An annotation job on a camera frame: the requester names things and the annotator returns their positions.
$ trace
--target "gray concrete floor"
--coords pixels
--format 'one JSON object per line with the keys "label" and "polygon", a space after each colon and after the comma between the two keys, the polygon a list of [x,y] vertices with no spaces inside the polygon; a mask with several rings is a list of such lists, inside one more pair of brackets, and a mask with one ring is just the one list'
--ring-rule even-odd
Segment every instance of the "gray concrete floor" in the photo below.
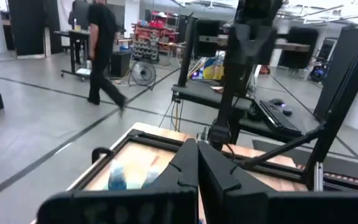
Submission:
{"label": "gray concrete floor", "polygon": [[[30,223],[47,197],[65,190],[89,167],[92,149],[109,147],[134,123],[158,126],[162,122],[163,128],[172,127],[169,118],[162,119],[171,103],[170,88],[179,76],[174,72],[176,61],[170,67],[156,66],[153,91],[118,86],[130,99],[123,119],[104,93],[106,103],[93,106],[86,102],[88,82],[69,75],[60,77],[60,70],[69,63],[67,55],[28,60],[0,55],[0,93],[5,105],[0,111],[0,223]],[[314,108],[320,91],[283,71],[258,79],[258,97],[282,98],[299,108],[308,129],[317,123],[307,108]],[[196,134],[217,113],[186,101],[181,131]],[[282,144],[251,133],[241,133],[237,143],[252,147],[252,140]],[[358,132],[342,127],[329,156],[358,162]]]}

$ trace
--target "workbench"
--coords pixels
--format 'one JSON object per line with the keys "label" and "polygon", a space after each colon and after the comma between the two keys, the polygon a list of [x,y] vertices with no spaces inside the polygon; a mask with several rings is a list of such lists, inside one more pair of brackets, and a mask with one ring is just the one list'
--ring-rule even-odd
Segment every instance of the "workbench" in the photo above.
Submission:
{"label": "workbench", "polygon": [[[120,139],[118,139],[110,149],[115,148],[122,140],[130,133],[132,130],[139,130],[144,131],[145,133],[153,134],[156,136],[162,136],[165,138],[173,139],[176,141],[186,141],[189,138],[193,138],[194,136],[185,133],[179,133],[172,130],[167,130],[163,128],[158,128],[156,126],[151,126],[149,124],[144,123],[136,123],[134,124],[128,132],[126,132]],[[264,152],[249,149],[242,146],[235,146],[231,145],[232,150],[235,154],[240,156],[247,156],[247,157],[255,157],[263,154]],[[223,147],[224,152],[230,152],[227,146]],[[174,157],[174,153],[164,151],[162,149],[157,149],[150,146],[145,146],[142,144],[129,142],[127,143],[117,155],[114,156],[114,160],[119,161],[124,166],[124,175],[127,177],[133,173],[136,173],[136,176],[140,180],[145,180],[147,171],[150,169],[151,166],[159,167],[160,172],[162,172],[168,163]],[[98,163],[103,159],[101,157],[92,166],[90,166],[85,172],[83,172],[79,178],[77,178],[74,183],[72,183],[69,188],[66,190],[73,189],[79,182],[81,182],[88,174],[91,172],[93,167],[97,166]],[[291,158],[285,156],[276,156],[270,160],[269,162],[281,164],[283,166],[290,166],[296,167],[294,162]],[[307,188],[303,184],[293,183],[287,180],[278,179],[275,177],[269,177],[263,174],[257,174],[255,172],[244,171],[251,174],[256,179],[260,180],[264,184],[270,186],[271,188],[277,191],[306,191]],[[110,175],[110,165],[106,165],[101,172],[99,172],[84,188],[84,190],[103,190],[108,182]],[[203,204],[201,200],[201,196],[199,195],[199,218],[203,220],[205,223],[205,215]]]}

